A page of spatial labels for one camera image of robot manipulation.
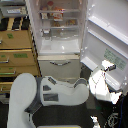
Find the refrigerator drawer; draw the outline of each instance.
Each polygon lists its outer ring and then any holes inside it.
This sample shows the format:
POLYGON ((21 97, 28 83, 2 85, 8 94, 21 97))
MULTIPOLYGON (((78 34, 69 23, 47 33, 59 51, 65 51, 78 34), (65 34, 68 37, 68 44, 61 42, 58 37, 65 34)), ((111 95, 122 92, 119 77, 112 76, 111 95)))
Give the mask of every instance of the refrigerator drawer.
POLYGON ((0 66, 27 66, 34 65, 32 50, 1 50, 0 66))
POLYGON ((0 93, 10 93, 13 82, 0 82, 0 93))
POLYGON ((39 56, 42 76, 59 78, 79 78, 80 62, 77 55, 39 56))
POLYGON ((27 15, 25 6, 3 6, 0 8, 4 17, 24 17, 27 15))
POLYGON ((21 73, 31 73, 34 76, 39 75, 36 65, 21 67, 0 67, 0 77, 16 77, 21 73))
POLYGON ((0 49, 31 48, 28 31, 0 32, 0 49))

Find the door shelf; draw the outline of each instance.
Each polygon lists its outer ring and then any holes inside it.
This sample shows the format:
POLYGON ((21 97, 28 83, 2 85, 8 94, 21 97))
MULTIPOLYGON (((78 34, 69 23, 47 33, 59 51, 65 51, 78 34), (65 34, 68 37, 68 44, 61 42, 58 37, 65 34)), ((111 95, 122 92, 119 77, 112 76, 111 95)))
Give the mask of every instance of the door shelf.
POLYGON ((111 26, 110 23, 106 23, 103 20, 101 20, 95 16, 89 17, 89 21, 96 24, 100 28, 109 32, 110 34, 112 34, 113 36, 115 36, 116 38, 118 38, 119 40, 123 41, 125 44, 128 45, 128 36, 125 34, 122 34, 122 32, 119 32, 117 29, 115 29, 113 26, 111 26))
POLYGON ((123 49, 119 48, 117 45, 114 45, 113 43, 109 42, 107 39, 99 35, 98 33, 94 32, 93 30, 88 31, 91 35, 102 41, 103 43, 107 44, 109 47, 117 51, 119 54, 123 55, 124 57, 128 58, 127 53, 123 51, 123 49))

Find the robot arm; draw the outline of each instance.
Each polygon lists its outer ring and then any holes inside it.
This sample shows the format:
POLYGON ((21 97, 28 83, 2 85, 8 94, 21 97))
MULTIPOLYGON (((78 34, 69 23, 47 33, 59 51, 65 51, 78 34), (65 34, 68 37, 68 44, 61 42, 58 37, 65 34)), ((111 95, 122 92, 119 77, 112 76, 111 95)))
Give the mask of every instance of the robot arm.
POLYGON ((42 105, 73 106, 84 103, 89 90, 84 79, 75 84, 52 77, 37 78, 29 73, 19 75, 11 88, 7 128, 35 128, 32 115, 42 105))

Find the open refrigerator door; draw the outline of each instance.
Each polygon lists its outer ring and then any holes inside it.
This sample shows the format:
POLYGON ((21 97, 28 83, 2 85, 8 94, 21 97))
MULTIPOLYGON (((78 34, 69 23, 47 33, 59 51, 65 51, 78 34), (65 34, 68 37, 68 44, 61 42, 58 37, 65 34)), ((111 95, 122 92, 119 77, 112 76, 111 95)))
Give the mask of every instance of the open refrigerator door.
POLYGON ((127 13, 126 0, 88 1, 81 62, 93 71, 89 84, 97 99, 109 101, 110 90, 128 92, 127 13), (114 70, 105 71, 111 68, 110 63, 114 70))

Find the refrigerator shelf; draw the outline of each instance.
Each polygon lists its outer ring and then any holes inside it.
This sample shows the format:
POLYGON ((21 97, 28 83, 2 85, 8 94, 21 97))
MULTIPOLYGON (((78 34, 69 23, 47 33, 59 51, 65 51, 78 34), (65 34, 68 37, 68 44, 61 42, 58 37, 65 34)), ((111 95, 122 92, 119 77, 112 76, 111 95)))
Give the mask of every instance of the refrigerator shelf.
POLYGON ((42 29, 79 29, 78 21, 76 19, 64 19, 63 21, 42 20, 42 29))
MULTIPOLYGON (((71 20, 71 19, 74 19, 74 20, 78 20, 78 18, 76 17, 63 17, 64 20, 71 20)), ((42 19, 42 20, 54 20, 54 17, 53 16, 48 16, 48 19, 42 19)))
POLYGON ((63 9, 62 11, 55 10, 39 10, 38 13, 70 13, 70 12, 80 12, 79 9, 63 9))

